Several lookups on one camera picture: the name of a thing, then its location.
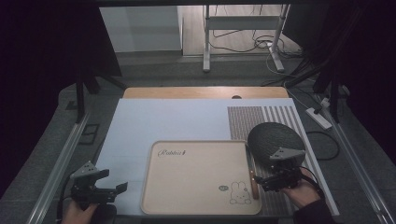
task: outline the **round mesh plate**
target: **round mesh plate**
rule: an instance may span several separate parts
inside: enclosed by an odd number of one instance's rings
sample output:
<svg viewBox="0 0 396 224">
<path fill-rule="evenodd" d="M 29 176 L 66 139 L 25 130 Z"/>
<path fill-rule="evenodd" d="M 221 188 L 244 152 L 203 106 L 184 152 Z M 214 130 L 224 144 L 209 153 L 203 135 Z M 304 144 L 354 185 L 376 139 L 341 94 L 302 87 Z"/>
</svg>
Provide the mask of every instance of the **round mesh plate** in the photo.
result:
<svg viewBox="0 0 396 224">
<path fill-rule="evenodd" d="M 275 122 L 255 126 L 247 137 L 247 144 L 253 157 L 266 167 L 274 164 L 270 156 L 280 147 L 305 150 L 304 142 L 297 132 Z"/>
</svg>

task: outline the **gray carpet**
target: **gray carpet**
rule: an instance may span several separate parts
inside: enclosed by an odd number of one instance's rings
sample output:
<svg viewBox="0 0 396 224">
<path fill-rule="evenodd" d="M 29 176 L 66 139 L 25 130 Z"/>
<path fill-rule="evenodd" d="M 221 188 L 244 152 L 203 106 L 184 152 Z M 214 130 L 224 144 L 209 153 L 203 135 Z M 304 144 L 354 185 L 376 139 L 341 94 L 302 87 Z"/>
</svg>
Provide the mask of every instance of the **gray carpet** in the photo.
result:
<svg viewBox="0 0 396 224">
<path fill-rule="evenodd" d="M 210 73 L 204 73 L 201 58 L 181 58 L 177 54 L 122 54 L 119 55 L 119 62 L 123 77 L 117 77 L 117 79 L 131 87 L 260 86 L 262 83 L 276 80 L 281 76 L 268 70 L 265 59 L 265 55 L 213 57 Z M 283 60 L 287 71 L 291 71 L 299 61 L 299 59 Z M 269 65 L 271 69 L 274 69 L 271 61 Z M 80 144 L 76 147 L 66 174 L 79 168 L 86 161 L 92 160 L 96 149 L 100 148 L 106 137 L 117 102 L 122 97 L 122 90 L 101 78 L 98 78 L 98 81 L 102 88 L 100 93 L 87 97 L 90 102 L 93 102 L 93 113 L 88 120 L 88 124 L 90 129 L 98 127 L 97 135 L 81 136 Z M 307 80 L 297 87 L 303 91 L 311 92 L 312 95 L 312 84 L 312 81 Z M 301 90 L 291 89 L 290 91 L 303 104 L 315 106 L 316 103 Z M 0 200 L 1 223 L 25 223 L 29 217 L 77 118 L 77 111 L 73 109 L 72 103 L 70 103 L 73 101 L 76 101 L 75 87 L 70 86 L 60 93 L 59 106 L 51 123 L 31 157 Z M 305 114 L 305 107 L 296 101 L 295 104 L 305 130 L 322 131 Z M 350 142 L 358 150 L 361 162 L 382 193 L 390 211 L 393 211 L 394 214 L 394 211 L 396 211 L 395 166 L 371 135 L 351 114 L 346 103 L 342 100 L 340 100 L 339 114 L 341 124 Z M 308 138 L 319 158 L 331 156 L 336 150 L 335 143 L 326 136 L 309 134 Z M 379 223 L 343 152 L 334 160 L 320 161 L 319 165 L 342 214 L 340 221 L 348 224 Z M 59 194 L 60 189 L 57 190 L 43 223 L 54 223 Z M 132 221 L 132 223 L 139 222 L 138 217 L 135 217 Z M 131 219 L 119 217 L 116 223 L 131 223 Z M 280 223 L 290 223 L 290 220 L 282 219 Z"/>
</svg>

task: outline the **black curtain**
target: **black curtain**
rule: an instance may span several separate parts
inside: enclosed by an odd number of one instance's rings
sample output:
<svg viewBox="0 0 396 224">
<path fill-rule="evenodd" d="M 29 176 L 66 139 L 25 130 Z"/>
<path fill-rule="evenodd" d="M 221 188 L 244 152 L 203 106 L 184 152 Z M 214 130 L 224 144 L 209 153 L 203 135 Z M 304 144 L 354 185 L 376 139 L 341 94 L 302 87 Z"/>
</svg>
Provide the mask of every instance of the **black curtain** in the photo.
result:
<svg viewBox="0 0 396 224">
<path fill-rule="evenodd" d="M 78 73 L 120 76 L 120 68 L 98 7 L 2 2 L 0 25 L 2 195 L 49 124 L 59 92 Z"/>
</svg>

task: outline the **tray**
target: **tray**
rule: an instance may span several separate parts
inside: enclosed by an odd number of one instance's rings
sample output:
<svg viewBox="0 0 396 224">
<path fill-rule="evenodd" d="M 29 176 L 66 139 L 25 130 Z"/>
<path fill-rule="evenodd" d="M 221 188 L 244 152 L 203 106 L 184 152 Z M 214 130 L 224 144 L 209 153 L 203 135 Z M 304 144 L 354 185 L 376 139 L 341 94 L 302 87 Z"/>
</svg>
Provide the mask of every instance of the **tray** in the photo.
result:
<svg viewBox="0 0 396 224">
<path fill-rule="evenodd" d="M 159 141 L 141 208 L 152 215 L 255 215 L 245 141 Z"/>
</svg>

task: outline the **table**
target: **table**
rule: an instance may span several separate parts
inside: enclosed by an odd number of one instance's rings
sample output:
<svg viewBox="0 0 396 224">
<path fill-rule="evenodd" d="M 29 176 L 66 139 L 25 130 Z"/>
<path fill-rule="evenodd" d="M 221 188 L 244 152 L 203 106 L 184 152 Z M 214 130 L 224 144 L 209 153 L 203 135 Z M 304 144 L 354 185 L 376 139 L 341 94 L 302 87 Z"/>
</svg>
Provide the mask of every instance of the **table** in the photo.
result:
<svg viewBox="0 0 396 224">
<path fill-rule="evenodd" d="M 262 110 L 262 116 L 260 118 L 250 116 L 251 108 L 256 111 Z M 241 112 L 245 114 L 239 119 L 238 115 Z M 98 188 L 111 188 L 115 184 L 128 181 L 129 189 L 115 202 L 119 214 L 150 217 L 141 211 L 140 200 L 149 149 L 154 142 L 158 140 L 244 139 L 247 137 L 247 131 L 262 121 L 289 125 L 304 139 L 307 151 L 304 166 L 316 174 L 326 192 L 332 213 L 335 216 L 339 215 L 306 138 L 294 103 L 288 98 L 286 90 L 280 87 L 127 89 L 119 101 L 96 163 L 98 169 L 109 169 L 111 175 L 99 180 L 97 186 Z M 294 211 L 289 200 L 284 195 L 275 192 L 266 192 L 262 197 L 262 202 L 266 206 L 254 217 L 291 216 Z"/>
</svg>

